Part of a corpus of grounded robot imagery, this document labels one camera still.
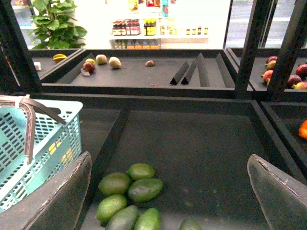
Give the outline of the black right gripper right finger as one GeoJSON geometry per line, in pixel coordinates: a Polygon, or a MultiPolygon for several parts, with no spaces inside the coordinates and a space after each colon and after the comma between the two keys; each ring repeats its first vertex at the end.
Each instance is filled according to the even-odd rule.
{"type": "Polygon", "coordinates": [[[253,154],[247,163],[252,189],[271,230],[307,228],[307,186],[253,154]]]}

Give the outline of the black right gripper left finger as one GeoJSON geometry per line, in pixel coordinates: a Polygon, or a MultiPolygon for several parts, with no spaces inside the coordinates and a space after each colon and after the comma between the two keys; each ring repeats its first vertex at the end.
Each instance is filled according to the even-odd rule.
{"type": "Polygon", "coordinates": [[[2,230],[72,230],[91,178],[92,160],[84,152],[60,173],[0,215],[2,230]]]}

